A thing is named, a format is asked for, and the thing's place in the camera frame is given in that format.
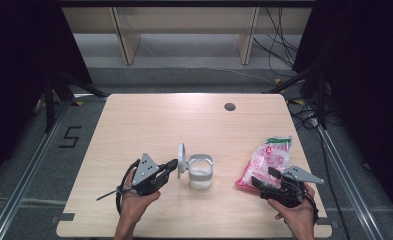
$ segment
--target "hand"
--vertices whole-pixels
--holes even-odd
[[[314,198],[315,191],[307,183],[304,184],[306,192]],[[304,200],[299,206],[287,208],[280,202],[268,199],[268,204],[277,210],[276,220],[284,218],[284,222],[298,240],[314,239],[314,213],[313,207],[308,200]]]
[[[135,169],[133,169],[125,184],[131,186],[131,179],[134,176]],[[161,196],[159,191],[156,191],[147,196],[139,196],[133,192],[126,192],[122,195],[121,214],[116,228],[114,240],[131,240],[133,239],[134,228],[140,221],[143,213],[149,205],[156,201]]]

